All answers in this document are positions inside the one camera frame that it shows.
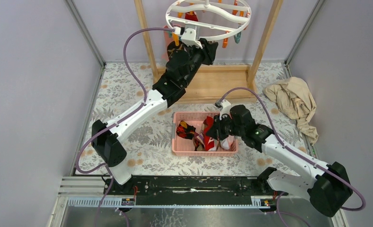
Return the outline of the black red yellow argyle sock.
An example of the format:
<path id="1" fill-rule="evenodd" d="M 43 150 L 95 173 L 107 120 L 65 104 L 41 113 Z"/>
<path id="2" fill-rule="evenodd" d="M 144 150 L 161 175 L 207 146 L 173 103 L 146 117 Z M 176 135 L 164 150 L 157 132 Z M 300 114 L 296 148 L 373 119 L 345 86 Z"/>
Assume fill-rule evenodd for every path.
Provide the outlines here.
<path id="1" fill-rule="evenodd" d="M 176 134 L 183 139 L 193 140 L 196 137 L 196 128 L 185 121 L 180 121 Z"/>

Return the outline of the pink plastic basket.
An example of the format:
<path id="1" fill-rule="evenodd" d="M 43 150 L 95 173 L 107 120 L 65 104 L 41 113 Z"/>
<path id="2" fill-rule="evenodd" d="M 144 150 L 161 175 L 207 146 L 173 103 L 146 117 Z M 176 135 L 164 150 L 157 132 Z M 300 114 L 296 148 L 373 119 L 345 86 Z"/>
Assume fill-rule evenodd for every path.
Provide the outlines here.
<path id="1" fill-rule="evenodd" d="M 239 151 L 239 141 L 236 138 L 229 140 L 230 149 L 218 147 L 216 151 L 196 151 L 192 140 L 184 139 L 176 134 L 176 128 L 181 121 L 194 126 L 196 132 L 200 132 L 202 124 L 207 116 L 213 117 L 218 112 L 175 112 L 172 128 L 172 151 L 177 156 L 200 156 L 200 157 L 232 157 Z"/>

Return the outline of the pink sock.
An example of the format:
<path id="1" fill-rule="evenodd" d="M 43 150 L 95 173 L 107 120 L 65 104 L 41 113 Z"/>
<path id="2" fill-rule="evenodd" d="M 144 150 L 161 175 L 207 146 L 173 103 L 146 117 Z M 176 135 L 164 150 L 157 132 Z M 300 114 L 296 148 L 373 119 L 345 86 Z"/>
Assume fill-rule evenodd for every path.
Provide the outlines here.
<path id="1" fill-rule="evenodd" d="M 235 151 L 236 140 L 221 140 L 218 141 L 216 151 Z"/>
<path id="2" fill-rule="evenodd" d="M 174 41 L 174 39 L 172 37 L 172 32 L 171 31 L 164 31 L 163 33 L 164 33 L 164 52 L 163 52 L 161 58 L 164 61 L 168 61 L 169 58 L 168 58 L 167 49 L 168 49 L 168 46 Z"/>

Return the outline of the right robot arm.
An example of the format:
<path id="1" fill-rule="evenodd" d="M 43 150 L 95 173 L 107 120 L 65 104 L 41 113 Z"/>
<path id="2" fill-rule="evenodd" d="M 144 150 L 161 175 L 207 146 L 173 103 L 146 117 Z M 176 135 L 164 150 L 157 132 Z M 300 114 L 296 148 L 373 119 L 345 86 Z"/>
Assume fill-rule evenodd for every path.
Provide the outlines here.
<path id="1" fill-rule="evenodd" d="M 307 154 L 302 158 L 284 139 L 277 137 L 274 130 L 256 123 L 244 105 L 232 106 L 228 102 L 216 103 L 220 113 L 214 117 L 213 126 L 207 136 L 225 140 L 229 136 L 240 137 L 250 148 L 271 156 L 288 166 L 296 175 L 284 173 L 268 167 L 257 177 L 260 193 L 269 195 L 273 191 L 286 192 L 311 203 L 322 215 L 333 217 L 353 194 L 352 189 L 333 177 L 336 175 L 346 182 L 349 178 L 346 169 L 338 162 L 328 164 Z"/>

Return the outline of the brown argyle sock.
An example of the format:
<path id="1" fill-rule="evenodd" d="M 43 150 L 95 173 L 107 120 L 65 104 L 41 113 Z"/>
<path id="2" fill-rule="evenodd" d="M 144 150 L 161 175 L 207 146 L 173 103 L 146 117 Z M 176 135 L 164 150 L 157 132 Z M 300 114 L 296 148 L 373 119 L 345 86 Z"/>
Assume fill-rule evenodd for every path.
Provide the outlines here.
<path id="1" fill-rule="evenodd" d="M 175 41 L 172 41 L 167 46 L 166 53 L 167 53 L 167 56 L 168 56 L 168 60 L 170 60 L 170 57 L 172 56 L 172 54 L 173 54 L 174 51 L 187 52 L 186 48 L 185 48 L 185 45 L 184 45 L 184 43 L 182 41 L 179 41 L 178 44 L 176 44 Z"/>

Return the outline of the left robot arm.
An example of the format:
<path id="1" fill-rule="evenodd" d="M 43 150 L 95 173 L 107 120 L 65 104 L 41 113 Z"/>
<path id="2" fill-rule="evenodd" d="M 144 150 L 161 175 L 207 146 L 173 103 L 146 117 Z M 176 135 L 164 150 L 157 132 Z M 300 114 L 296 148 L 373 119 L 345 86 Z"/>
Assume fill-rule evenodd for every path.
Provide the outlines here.
<path id="1" fill-rule="evenodd" d="M 101 120 L 93 123 L 91 145 L 107 165 L 119 193 L 128 194 L 133 187 L 132 175 L 123 163 L 127 152 L 122 143 L 154 114 L 176 103 L 202 65 L 213 64 L 218 42 L 203 38 L 200 42 L 202 47 L 175 49 L 170 54 L 164 73 L 145 98 L 106 123 Z"/>

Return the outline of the wooden hanger stand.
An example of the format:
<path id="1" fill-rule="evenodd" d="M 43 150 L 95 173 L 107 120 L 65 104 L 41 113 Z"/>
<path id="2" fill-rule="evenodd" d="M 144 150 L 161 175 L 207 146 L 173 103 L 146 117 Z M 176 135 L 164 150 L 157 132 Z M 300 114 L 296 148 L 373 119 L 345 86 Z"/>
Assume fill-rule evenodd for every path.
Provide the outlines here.
<path id="1" fill-rule="evenodd" d="M 182 6 L 182 1 L 177 0 L 169 6 L 165 19 L 168 28 L 183 24 L 186 30 L 198 35 L 200 28 L 222 31 L 222 35 L 207 36 L 207 41 L 222 41 L 226 48 L 228 39 L 246 29 L 253 18 L 252 10 L 244 0 L 237 0 L 234 4 L 211 2 L 209 0 L 189 0 L 189 6 Z M 192 85 L 187 88 L 186 97 L 181 98 L 182 103 L 208 103 L 220 98 L 228 88 L 247 87 L 257 91 L 255 76 L 258 71 L 267 43 L 272 34 L 275 22 L 282 6 L 281 0 L 273 0 L 266 25 L 263 30 L 254 61 L 252 65 L 214 65 L 203 66 L 197 71 Z M 230 22 L 239 25 L 238 28 L 225 27 L 215 24 L 190 20 L 187 15 L 193 12 L 212 12 Z"/>

